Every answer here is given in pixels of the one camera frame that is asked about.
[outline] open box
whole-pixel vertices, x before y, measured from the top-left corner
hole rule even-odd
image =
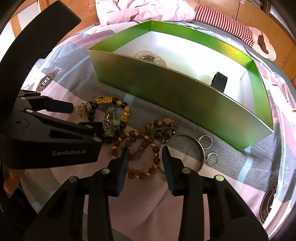
[[[142,50],[167,67],[132,57]],[[183,116],[238,150],[273,132],[254,60],[205,33],[148,21],[94,45],[89,56],[101,82]],[[228,77],[224,93],[210,86],[217,71]]]

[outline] person's hand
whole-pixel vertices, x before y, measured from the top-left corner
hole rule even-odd
[[[20,184],[20,177],[25,172],[24,169],[12,169],[8,168],[9,178],[4,181],[4,190],[12,195]]]

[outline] wooden headboard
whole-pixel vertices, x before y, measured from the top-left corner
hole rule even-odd
[[[23,2],[10,19],[10,25],[14,36],[17,37],[22,31],[17,17],[18,13],[36,2],[38,4],[39,12],[41,12],[55,1],[56,0],[26,0]],[[99,19],[96,14],[95,0],[61,0],[61,2],[70,8],[79,18],[81,18],[81,23],[71,30],[60,42],[95,23],[99,23]]]

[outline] beaded bracelet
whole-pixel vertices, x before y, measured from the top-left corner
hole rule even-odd
[[[112,147],[111,154],[113,158],[117,158],[117,148],[120,145],[120,142],[124,140],[126,137],[130,137],[129,140],[125,141],[125,146],[130,147],[132,143],[136,142],[137,138],[144,138],[143,142],[141,145],[138,147],[138,150],[134,154],[130,154],[129,160],[133,161],[135,158],[139,159],[142,156],[142,153],[145,151],[145,149],[150,145],[152,147],[152,151],[154,153],[154,159],[153,159],[153,164],[152,167],[148,169],[148,171],[141,172],[139,174],[135,174],[133,172],[127,172],[127,176],[129,179],[134,179],[134,178],[140,178],[140,179],[145,179],[146,176],[152,175],[155,173],[156,168],[158,167],[158,164],[160,163],[160,158],[159,158],[159,147],[156,146],[154,143],[154,138],[152,135],[149,134],[150,131],[154,129],[154,124],[156,124],[157,127],[161,127],[163,124],[164,125],[169,125],[170,128],[166,129],[162,135],[160,135],[161,130],[157,130],[154,133],[154,137],[156,138],[169,138],[175,134],[175,132],[178,130],[180,125],[177,122],[172,121],[170,118],[165,117],[164,120],[155,120],[154,122],[149,122],[145,128],[142,128],[140,132],[135,132],[134,130],[131,130],[130,132],[122,133],[117,140],[114,141],[114,145]]]
[[[81,103],[78,105],[78,113],[82,117],[86,115],[90,122],[94,121],[95,109],[102,107],[105,104],[115,104],[118,107],[123,108],[120,121],[115,119],[116,113],[113,107],[109,107],[105,113],[103,119],[104,137],[106,143],[111,143],[113,139],[117,139],[121,133],[123,133],[126,127],[126,122],[130,115],[130,107],[126,102],[113,98],[111,96],[99,96],[96,97],[94,102]]]

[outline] green box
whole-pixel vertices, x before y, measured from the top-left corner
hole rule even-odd
[[[113,53],[151,31],[204,45],[246,68],[253,94],[253,113],[227,95],[188,75]],[[172,23],[147,21],[114,34],[88,51],[101,82],[183,116],[238,150],[273,133],[268,95],[254,60],[210,35]]]

